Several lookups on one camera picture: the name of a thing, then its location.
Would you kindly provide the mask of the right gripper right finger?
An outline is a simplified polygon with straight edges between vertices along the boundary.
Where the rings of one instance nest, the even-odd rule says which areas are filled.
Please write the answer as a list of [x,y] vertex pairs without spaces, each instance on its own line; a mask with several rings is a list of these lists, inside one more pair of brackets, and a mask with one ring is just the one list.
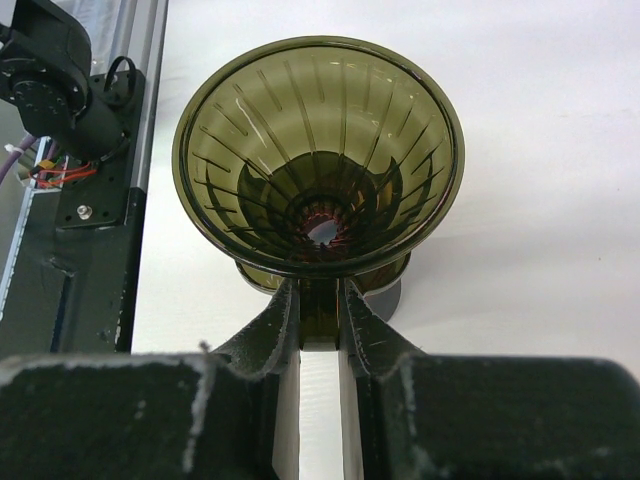
[[338,287],[348,479],[635,479],[639,385],[598,358],[428,354]]

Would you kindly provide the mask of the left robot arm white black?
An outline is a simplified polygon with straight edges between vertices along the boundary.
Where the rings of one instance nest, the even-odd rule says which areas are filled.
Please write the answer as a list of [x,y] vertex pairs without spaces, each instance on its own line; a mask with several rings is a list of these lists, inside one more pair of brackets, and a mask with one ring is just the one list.
[[16,2],[1,43],[1,99],[18,109],[29,134],[87,162],[128,149],[131,127],[118,114],[136,97],[132,59],[119,56],[103,81],[92,78],[87,31],[51,1]]

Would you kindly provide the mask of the olive green plastic dripper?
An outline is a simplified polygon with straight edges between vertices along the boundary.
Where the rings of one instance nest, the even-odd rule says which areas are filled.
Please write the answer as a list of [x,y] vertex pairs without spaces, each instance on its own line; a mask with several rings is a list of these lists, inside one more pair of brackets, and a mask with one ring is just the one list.
[[172,147],[180,202],[237,263],[290,278],[299,341],[339,342],[340,286],[385,288],[442,222],[465,165],[463,130],[418,65],[348,37],[302,36],[224,65],[188,102]]

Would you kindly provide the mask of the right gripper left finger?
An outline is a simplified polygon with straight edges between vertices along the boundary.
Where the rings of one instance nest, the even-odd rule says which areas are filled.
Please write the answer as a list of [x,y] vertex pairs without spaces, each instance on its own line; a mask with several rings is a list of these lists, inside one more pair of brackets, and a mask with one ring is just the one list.
[[288,280],[210,352],[4,360],[2,477],[297,478],[298,327]]

